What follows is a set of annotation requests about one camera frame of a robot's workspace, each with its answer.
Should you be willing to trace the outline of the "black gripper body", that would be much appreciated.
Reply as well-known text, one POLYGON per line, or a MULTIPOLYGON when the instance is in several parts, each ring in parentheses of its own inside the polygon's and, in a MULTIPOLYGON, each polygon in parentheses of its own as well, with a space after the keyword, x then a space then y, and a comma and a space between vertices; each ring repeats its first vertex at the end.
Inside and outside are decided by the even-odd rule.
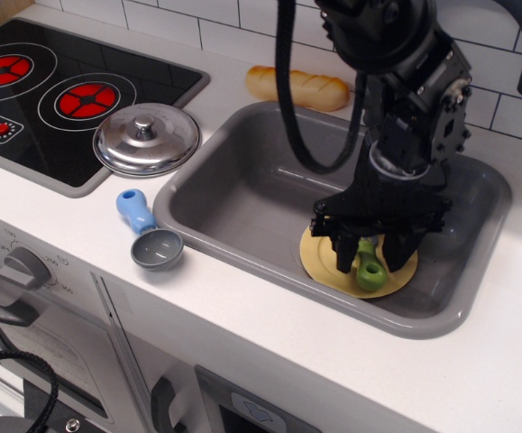
POLYGON ((378 172, 371 162, 375 145, 370 137, 364 139, 353 182, 345 191, 314 204, 312 236, 331 240, 339 232, 361 238, 413 232, 427 235, 443 229, 452 200, 441 195, 440 188, 416 180, 397 181, 378 172))

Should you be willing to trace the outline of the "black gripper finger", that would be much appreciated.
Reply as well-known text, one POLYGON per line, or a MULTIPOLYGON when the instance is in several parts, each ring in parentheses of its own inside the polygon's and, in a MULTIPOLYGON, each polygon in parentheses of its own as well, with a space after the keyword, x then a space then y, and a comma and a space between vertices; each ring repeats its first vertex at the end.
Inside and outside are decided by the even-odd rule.
POLYGON ((339 232, 331 237, 333 251, 336 254, 336 269, 348 273, 359 248, 361 237, 354 233, 339 232))
POLYGON ((407 263, 425 235, 425 232, 384 235, 382 252, 390 272, 399 271, 407 263))

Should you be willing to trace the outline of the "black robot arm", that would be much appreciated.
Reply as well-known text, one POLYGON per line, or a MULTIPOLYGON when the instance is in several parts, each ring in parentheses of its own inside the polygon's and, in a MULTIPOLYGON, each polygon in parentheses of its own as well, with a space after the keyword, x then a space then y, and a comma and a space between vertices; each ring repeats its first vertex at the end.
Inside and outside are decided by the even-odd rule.
POLYGON ((383 235, 391 271, 440 231, 452 201, 449 160, 464 145, 469 63, 436 20, 431 1, 323 1, 324 27, 355 69, 355 108, 368 127, 352 184, 315 205, 315 236, 328 237, 347 272, 359 242, 383 235))

